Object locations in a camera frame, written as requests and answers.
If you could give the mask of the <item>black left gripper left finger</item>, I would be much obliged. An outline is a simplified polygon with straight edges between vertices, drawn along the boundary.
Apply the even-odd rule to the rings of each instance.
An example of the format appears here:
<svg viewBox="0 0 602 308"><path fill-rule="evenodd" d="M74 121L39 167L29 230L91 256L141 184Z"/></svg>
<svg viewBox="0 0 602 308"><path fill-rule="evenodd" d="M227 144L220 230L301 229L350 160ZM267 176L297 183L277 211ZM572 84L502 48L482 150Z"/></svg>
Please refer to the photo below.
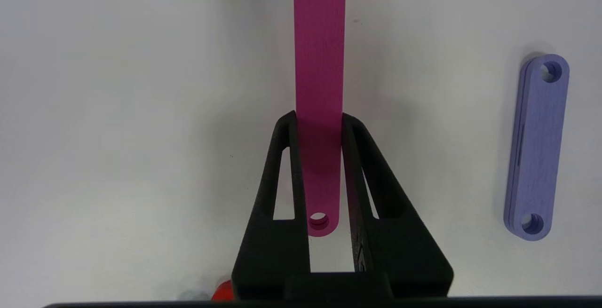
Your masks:
<svg viewBox="0 0 602 308"><path fill-rule="evenodd" d="M289 149L294 217L275 220L282 152ZM291 276L310 272L307 206L299 153L297 117L277 120L261 181L231 274L236 299L283 299Z"/></svg>

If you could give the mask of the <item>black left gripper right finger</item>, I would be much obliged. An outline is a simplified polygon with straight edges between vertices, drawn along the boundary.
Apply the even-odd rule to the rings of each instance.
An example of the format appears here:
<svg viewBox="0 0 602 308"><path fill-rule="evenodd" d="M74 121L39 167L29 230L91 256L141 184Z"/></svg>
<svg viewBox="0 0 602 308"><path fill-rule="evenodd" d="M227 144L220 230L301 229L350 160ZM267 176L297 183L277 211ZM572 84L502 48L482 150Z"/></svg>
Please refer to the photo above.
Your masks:
<svg viewBox="0 0 602 308"><path fill-rule="evenodd" d="M447 297L453 268L366 126L344 114L341 143L355 271L386 276L396 299Z"/></svg>

